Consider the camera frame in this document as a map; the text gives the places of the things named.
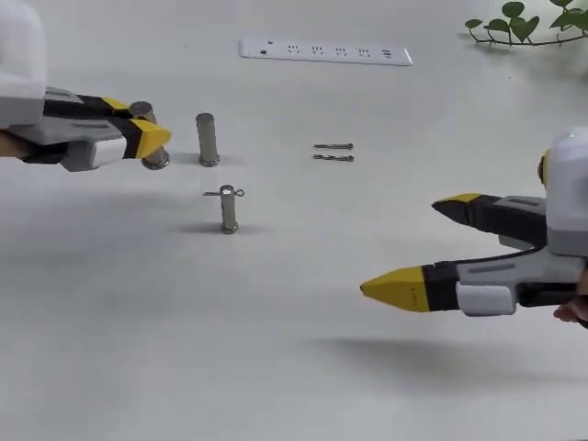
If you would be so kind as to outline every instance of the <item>plant stem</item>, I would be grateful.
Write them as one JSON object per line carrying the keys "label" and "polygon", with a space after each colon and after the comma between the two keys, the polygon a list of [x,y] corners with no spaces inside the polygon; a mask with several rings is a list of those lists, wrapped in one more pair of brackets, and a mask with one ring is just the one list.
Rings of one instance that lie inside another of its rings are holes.
{"label": "plant stem", "polygon": [[579,37],[572,37],[570,39],[565,39],[565,40],[541,41],[540,43],[532,43],[532,42],[530,42],[530,43],[524,43],[524,42],[516,43],[516,42],[509,42],[509,41],[500,41],[500,40],[495,40],[495,39],[479,40],[476,37],[474,37],[473,34],[471,36],[476,40],[477,43],[505,44],[507,46],[548,46],[549,44],[562,44],[562,43],[567,43],[569,41],[582,40],[582,39],[586,38],[585,35],[581,35]]}
{"label": "plant stem", "polygon": [[471,37],[476,40],[477,43],[480,42],[480,39],[474,35],[474,33],[471,31],[471,29],[468,28],[468,32],[471,35]]}

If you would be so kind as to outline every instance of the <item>plant leaf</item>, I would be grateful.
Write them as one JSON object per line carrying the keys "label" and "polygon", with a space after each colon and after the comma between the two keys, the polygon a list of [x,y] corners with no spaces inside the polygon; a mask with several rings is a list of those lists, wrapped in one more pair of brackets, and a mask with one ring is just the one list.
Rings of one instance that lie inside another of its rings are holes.
{"label": "plant leaf", "polygon": [[563,30],[563,28],[569,26],[569,25],[573,25],[573,20],[574,14],[581,14],[583,11],[579,8],[579,7],[574,7],[573,9],[569,9],[563,13],[561,13],[561,15],[559,17],[557,17],[555,19],[555,21],[553,23],[551,23],[551,26],[549,26],[550,28],[560,28],[561,30]]}
{"label": "plant leaf", "polygon": [[534,16],[530,20],[524,20],[521,17],[511,19],[511,29],[521,43],[528,39],[539,25],[539,17]]}
{"label": "plant leaf", "polygon": [[588,30],[588,11],[585,11],[583,14],[572,14],[571,23],[576,28]]}
{"label": "plant leaf", "polygon": [[477,18],[473,18],[472,20],[466,21],[466,28],[474,29],[474,28],[477,28],[481,24],[482,24],[481,20],[478,20]]}
{"label": "plant leaf", "polygon": [[520,16],[524,10],[525,5],[521,2],[508,2],[503,5],[503,14],[509,18]]}
{"label": "plant leaf", "polygon": [[559,7],[566,7],[569,5],[573,0],[549,0],[553,5]]}
{"label": "plant leaf", "polygon": [[485,29],[488,30],[500,30],[501,32],[511,32],[510,26],[501,18],[495,18],[494,20],[490,20],[488,25],[484,26]]}

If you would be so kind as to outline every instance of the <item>power outlet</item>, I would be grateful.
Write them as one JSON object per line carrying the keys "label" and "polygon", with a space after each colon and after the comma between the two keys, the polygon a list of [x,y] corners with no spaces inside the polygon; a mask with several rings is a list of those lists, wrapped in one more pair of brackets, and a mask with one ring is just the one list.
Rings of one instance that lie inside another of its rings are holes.
{"label": "power outlet", "polygon": [[244,58],[308,62],[354,62],[411,66],[413,59],[404,48],[358,44],[328,44],[306,41],[241,40]]}

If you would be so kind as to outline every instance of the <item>human hand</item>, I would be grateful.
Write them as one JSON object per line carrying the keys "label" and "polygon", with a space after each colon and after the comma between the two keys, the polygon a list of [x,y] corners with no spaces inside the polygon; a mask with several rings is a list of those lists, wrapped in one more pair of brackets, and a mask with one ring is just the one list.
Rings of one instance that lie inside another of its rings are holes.
{"label": "human hand", "polygon": [[[588,269],[584,270],[578,282],[578,294],[588,296]],[[588,321],[588,301],[576,298],[565,305],[559,306],[553,316],[563,322],[578,322],[578,319]]]}
{"label": "human hand", "polygon": [[31,146],[28,142],[0,130],[1,158],[24,158],[29,156],[30,153]]}

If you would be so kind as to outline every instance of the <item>white tabletop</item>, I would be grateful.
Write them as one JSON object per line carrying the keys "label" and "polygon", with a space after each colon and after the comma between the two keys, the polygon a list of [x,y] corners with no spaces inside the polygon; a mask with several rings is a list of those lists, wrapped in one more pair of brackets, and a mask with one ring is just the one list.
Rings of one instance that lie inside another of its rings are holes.
{"label": "white tabletop", "polygon": [[[476,47],[463,22],[500,4],[470,0],[31,4],[51,85],[152,102],[174,162],[0,163],[0,438],[586,437],[579,326],[397,311],[358,288],[508,251],[430,203],[542,195],[540,155],[586,124],[585,44]],[[254,37],[405,45],[414,66],[240,59]],[[199,112],[213,169],[194,164]],[[311,159],[339,141],[354,163]],[[223,184],[246,192],[233,236],[201,196]]]}

